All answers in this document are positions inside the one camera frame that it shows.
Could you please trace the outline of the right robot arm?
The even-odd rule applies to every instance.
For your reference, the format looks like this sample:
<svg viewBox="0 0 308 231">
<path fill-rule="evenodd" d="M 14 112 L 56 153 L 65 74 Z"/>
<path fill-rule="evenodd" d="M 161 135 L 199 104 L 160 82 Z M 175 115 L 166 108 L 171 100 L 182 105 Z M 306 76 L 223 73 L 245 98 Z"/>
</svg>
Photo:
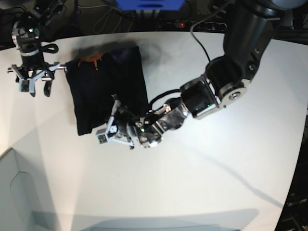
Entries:
<svg viewBox="0 0 308 231">
<path fill-rule="evenodd" d="M 20 66 L 11 65 L 7 72 L 15 74 L 20 92 L 28 92 L 35 97 L 35 82 L 40 79 L 45 82 L 44 95 L 50 97 L 54 73 L 57 69 L 64 69 L 64 66 L 59 62 L 49 64 L 45 61 L 44 53 L 55 54 L 59 48 L 54 43 L 42 45 L 43 31 L 62 11 L 64 4 L 64 0 L 37 0 L 33 9 L 14 23 L 12 40 L 22 63 Z"/>
</svg>

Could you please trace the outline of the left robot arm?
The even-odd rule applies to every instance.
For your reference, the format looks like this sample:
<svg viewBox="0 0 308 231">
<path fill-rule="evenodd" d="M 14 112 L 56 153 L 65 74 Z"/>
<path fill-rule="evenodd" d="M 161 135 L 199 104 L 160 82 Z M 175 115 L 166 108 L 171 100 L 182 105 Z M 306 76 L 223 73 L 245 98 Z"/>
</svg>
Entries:
<svg viewBox="0 0 308 231">
<path fill-rule="evenodd" d="M 179 129 L 187 116 L 201 119 L 241 98 L 283 12 L 291 8 L 284 0 L 236 0 L 224 34 L 223 56 L 209 61 L 202 75 L 182 85 L 179 97 L 148 109 L 143 116 L 134 115 L 115 98 L 106 129 L 96 134 L 99 142 L 134 148 L 138 141 L 145 148 L 155 147 L 166 131 Z"/>
</svg>

